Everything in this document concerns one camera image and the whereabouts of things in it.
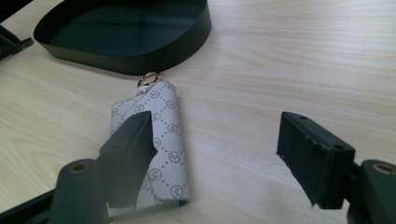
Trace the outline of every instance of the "metal key ring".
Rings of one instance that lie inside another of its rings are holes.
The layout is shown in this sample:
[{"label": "metal key ring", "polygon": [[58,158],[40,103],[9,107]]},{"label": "metal key ring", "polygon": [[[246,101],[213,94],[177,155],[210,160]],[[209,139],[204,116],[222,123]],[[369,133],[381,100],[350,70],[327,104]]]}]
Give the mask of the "metal key ring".
[{"label": "metal key ring", "polygon": [[[148,79],[149,77],[152,77],[152,76],[155,76],[155,78],[154,78],[154,80],[153,80],[152,82],[148,82],[148,83],[143,84],[143,82],[144,82],[146,79]],[[160,74],[157,73],[157,72],[149,72],[149,73],[145,74],[144,76],[142,76],[142,77],[140,78],[140,80],[137,82],[137,87],[147,86],[147,85],[149,85],[149,84],[151,84],[151,83],[155,83],[155,82],[158,81],[159,76],[160,76]]]}]

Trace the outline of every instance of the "light wood surface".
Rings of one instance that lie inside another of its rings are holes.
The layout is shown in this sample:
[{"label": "light wood surface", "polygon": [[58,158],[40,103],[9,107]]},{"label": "light wood surface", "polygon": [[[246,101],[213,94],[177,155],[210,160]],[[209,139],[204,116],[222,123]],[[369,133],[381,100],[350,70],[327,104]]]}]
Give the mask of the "light wood surface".
[{"label": "light wood surface", "polygon": [[[20,39],[60,0],[2,23]],[[204,46],[163,72],[177,87],[191,203],[131,223],[347,223],[311,207],[276,155],[280,114],[303,114],[357,149],[396,162],[396,2],[209,0]],[[138,77],[61,61],[38,43],[0,61],[0,212],[95,159],[111,105]]]}]

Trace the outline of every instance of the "clamp jaw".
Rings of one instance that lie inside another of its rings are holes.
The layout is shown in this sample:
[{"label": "clamp jaw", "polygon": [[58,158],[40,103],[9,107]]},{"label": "clamp jaw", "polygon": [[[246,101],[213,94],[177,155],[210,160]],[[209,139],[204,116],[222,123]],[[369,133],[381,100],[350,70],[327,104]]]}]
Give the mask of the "clamp jaw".
[{"label": "clamp jaw", "polygon": [[277,155],[290,168],[312,204],[340,209],[350,203],[351,224],[396,223],[396,166],[353,159],[355,149],[313,120],[283,112]]},{"label": "clamp jaw", "polygon": [[8,29],[0,25],[0,60],[32,46],[33,43],[35,41],[31,37],[20,41]]},{"label": "clamp jaw", "polygon": [[0,223],[107,224],[107,207],[135,206],[156,153],[151,112],[133,115],[100,148],[97,160],[67,164],[54,190],[0,214]]}]

